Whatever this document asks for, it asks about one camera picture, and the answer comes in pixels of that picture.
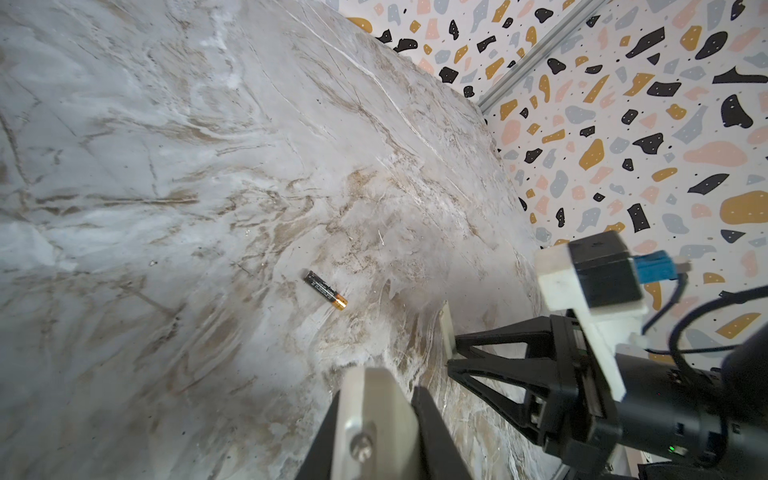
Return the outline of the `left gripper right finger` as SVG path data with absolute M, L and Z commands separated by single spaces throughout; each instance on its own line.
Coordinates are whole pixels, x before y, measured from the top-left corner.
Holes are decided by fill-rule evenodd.
M 425 479 L 471 480 L 467 466 L 429 390 L 416 387 L 411 405 L 419 423 L 421 460 Z

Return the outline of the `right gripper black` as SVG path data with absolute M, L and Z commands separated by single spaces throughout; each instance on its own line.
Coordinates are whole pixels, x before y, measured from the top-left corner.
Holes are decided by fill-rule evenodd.
M 490 358 L 484 346 L 524 344 L 523 359 Z M 455 338 L 448 376 L 483 400 L 572 474 L 604 474 L 622 434 L 607 381 L 578 322 L 539 316 Z M 485 379 L 525 390 L 512 400 Z

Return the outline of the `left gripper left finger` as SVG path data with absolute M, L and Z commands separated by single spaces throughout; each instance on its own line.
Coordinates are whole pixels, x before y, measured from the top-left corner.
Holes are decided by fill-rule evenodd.
M 332 399 L 320 428 L 295 477 L 296 480 L 330 480 L 340 392 Z

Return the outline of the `white remote control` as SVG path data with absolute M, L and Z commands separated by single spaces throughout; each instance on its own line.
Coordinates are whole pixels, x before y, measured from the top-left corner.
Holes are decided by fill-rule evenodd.
M 350 369 L 339 392 L 331 478 L 425 479 L 413 392 L 369 367 Z

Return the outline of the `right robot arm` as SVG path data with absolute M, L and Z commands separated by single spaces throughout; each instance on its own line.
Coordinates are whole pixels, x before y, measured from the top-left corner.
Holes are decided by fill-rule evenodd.
M 762 479 L 767 475 L 767 335 L 735 348 L 720 370 L 617 355 L 625 393 L 615 399 L 587 316 L 553 313 L 455 335 L 440 314 L 449 376 L 531 443 L 559 458 L 573 479 L 603 479 L 619 445 L 662 458 L 645 479 Z

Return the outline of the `far AAA battery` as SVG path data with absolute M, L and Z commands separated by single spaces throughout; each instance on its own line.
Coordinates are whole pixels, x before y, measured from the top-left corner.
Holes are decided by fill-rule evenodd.
M 336 290 L 330 287 L 323 279 L 321 279 L 314 271 L 308 270 L 304 276 L 304 281 L 310 285 L 315 291 L 321 294 L 329 303 L 335 308 L 343 311 L 347 305 L 347 300 Z

